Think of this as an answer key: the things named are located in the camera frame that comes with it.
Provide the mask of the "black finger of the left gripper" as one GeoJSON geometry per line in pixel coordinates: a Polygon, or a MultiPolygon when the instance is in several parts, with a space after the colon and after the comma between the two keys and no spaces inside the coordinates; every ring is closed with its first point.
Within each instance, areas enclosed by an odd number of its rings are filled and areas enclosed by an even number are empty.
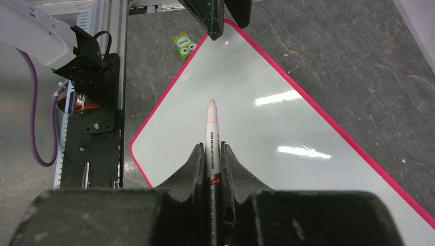
{"type": "Polygon", "coordinates": [[[250,23],[253,0],[226,0],[226,7],[240,28],[250,23]]]}
{"type": "Polygon", "coordinates": [[[178,0],[178,2],[194,16],[212,40],[217,40],[223,35],[223,0],[178,0]]]}

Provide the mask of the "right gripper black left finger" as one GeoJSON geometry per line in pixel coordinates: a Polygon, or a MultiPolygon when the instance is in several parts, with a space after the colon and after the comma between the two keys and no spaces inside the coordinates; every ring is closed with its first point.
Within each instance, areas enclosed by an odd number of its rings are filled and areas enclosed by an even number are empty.
{"type": "Polygon", "coordinates": [[[186,162],[158,188],[165,191],[156,221],[155,245],[204,244],[205,153],[193,147],[186,162]]]}

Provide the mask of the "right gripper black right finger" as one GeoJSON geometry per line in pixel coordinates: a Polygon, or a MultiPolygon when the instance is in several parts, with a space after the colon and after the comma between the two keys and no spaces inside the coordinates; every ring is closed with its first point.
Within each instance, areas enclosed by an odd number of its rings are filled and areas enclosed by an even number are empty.
{"type": "Polygon", "coordinates": [[[272,188],[237,159],[230,145],[221,142],[222,216],[225,245],[262,245],[256,196],[272,188]]]}

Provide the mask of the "red capped whiteboard marker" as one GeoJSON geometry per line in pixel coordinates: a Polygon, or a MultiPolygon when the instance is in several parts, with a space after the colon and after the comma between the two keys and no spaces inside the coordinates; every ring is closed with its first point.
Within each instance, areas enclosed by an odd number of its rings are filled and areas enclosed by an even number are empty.
{"type": "Polygon", "coordinates": [[[224,245],[222,234],[222,179],[218,110],[214,99],[209,101],[205,131],[205,181],[207,191],[207,245],[224,245]]]}

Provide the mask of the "white board with pink rim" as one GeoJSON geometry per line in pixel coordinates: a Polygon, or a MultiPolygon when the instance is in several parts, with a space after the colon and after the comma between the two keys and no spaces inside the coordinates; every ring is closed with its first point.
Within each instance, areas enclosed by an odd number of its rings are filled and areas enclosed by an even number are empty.
{"type": "Polygon", "coordinates": [[[204,140],[211,99],[220,139],[266,185],[374,193],[406,245],[434,245],[434,219],[230,19],[220,38],[201,39],[131,143],[150,186],[204,140]]]}

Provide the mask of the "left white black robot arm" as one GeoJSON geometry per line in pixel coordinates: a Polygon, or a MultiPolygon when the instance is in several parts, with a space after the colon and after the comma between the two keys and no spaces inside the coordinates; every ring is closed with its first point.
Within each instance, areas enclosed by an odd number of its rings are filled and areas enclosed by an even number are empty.
{"type": "MultiPolygon", "coordinates": [[[[180,4],[212,40],[223,35],[225,8],[239,27],[245,28],[250,22],[251,1],[180,1],[180,4]]],[[[1,1],[1,40],[71,80],[78,93],[94,102],[102,103],[114,93],[114,86],[104,78],[109,55],[102,55],[97,38],[28,1],[1,1]]]]}

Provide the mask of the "small green eraser toy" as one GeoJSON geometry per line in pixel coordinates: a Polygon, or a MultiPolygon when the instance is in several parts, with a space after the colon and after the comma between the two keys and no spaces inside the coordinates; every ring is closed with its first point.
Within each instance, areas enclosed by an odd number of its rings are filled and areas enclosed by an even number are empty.
{"type": "Polygon", "coordinates": [[[172,38],[172,45],[175,52],[186,61],[197,47],[193,35],[186,32],[180,33],[178,36],[172,38]]]}

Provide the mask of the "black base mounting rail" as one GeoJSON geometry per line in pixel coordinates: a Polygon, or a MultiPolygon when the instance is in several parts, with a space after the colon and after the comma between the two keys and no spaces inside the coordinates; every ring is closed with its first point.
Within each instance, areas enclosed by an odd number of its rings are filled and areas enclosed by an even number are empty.
{"type": "Polygon", "coordinates": [[[69,116],[60,177],[61,189],[118,188],[123,156],[118,104],[120,57],[108,57],[105,79],[114,92],[96,109],[69,116]]]}

